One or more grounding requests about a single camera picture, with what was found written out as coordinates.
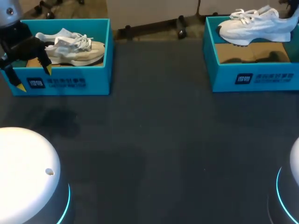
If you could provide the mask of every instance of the floor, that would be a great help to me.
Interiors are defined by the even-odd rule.
[[[13,97],[0,76],[1,126],[53,144],[75,224],[270,224],[299,95],[213,94],[201,44],[117,43],[108,97]]]
[[[105,0],[85,0],[85,5],[80,5],[76,0],[64,0],[59,6],[54,6],[52,11],[58,19],[71,19],[71,18],[108,18],[108,12]],[[37,16],[35,10],[32,9],[25,13],[24,19],[44,19],[46,10],[43,11],[42,15]],[[198,16],[192,16],[186,18],[188,24],[187,27],[187,39],[199,39],[203,36],[204,21]],[[118,31],[114,31],[114,36],[117,41],[124,42],[122,36]],[[142,28],[138,30],[134,36],[134,41],[159,41],[159,40],[177,40],[177,30],[174,25],[169,23],[159,24],[154,28]]]

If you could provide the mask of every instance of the shoelace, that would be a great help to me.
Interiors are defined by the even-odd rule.
[[[74,34],[77,34],[78,37],[75,38],[74,42],[71,43],[70,46],[76,45],[77,46],[76,50],[78,50],[78,49],[85,50],[85,49],[91,48],[91,45],[92,45],[91,40],[93,38],[87,38],[86,34],[84,34],[84,35],[79,34],[79,33],[74,33]]]
[[[249,10],[244,12],[243,9],[236,9],[236,12],[232,13],[229,17],[232,20],[238,19],[243,24],[250,24],[255,18],[257,18],[258,12],[256,10]]]

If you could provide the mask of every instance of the shoe sole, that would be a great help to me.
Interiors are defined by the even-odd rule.
[[[59,57],[49,57],[49,59],[51,60],[52,64],[71,64],[74,66],[87,66],[101,60],[103,57],[104,55],[101,55],[100,57],[94,58],[89,61],[74,61]]]
[[[219,27],[216,29],[216,32],[219,35],[219,37],[221,37],[223,40],[225,40],[229,43],[232,43],[236,46],[241,46],[241,47],[246,47],[253,40],[259,39],[259,38],[263,38],[263,39],[266,39],[271,42],[289,42],[289,41],[291,41],[291,37],[292,37],[292,32],[289,32],[289,33],[284,33],[284,34],[263,34],[260,37],[254,38],[254,39],[236,40],[236,39],[229,39],[229,38],[221,36]]]

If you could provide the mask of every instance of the beige sneaker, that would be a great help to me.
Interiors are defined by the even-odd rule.
[[[52,64],[90,65],[102,59],[105,53],[105,45],[91,39],[86,35],[80,35],[75,39],[56,37],[54,45],[48,46],[46,52]]]

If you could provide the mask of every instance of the blue led ring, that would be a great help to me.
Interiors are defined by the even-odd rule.
[[[280,173],[280,171],[281,171],[281,168],[279,169],[279,172],[278,172],[278,174],[277,174],[277,178],[276,178],[276,191],[277,191],[278,199],[279,199],[279,201],[280,201],[280,203],[281,203],[281,206],[283,207],[283,209],[285,210],[285,212],[288,214],[288,216],[290,217],[290,219],[293,220],[294,223],[299,224],[299,223],[293,218],[293,216],[290,215],[290,213],[288,212],[288,210],[285,208],[284,204],[283,204],[282,201],[281,201],[281,198],[280,198],[280,195],[279,195],[279,192],[278,192],[278,177],[279,177],[279,173]]]
[[[70,205],[70,200],[71,200],[71,188],[70,188],[70,185],[69,185],[69,200],[67,201],[67,204],[66,204],[66,208],[65,208],[65,210],[64,210],[64,213],[62,214],[62,216],[61,216],[61,218],[60,218],[60,220],[58,221],[57,224],[61,224],[63,218],[65,217],[65,214],[66,214],[66,212],[67,212],[67,210],[68,210],[68,208],[69,208],[69,205]]]

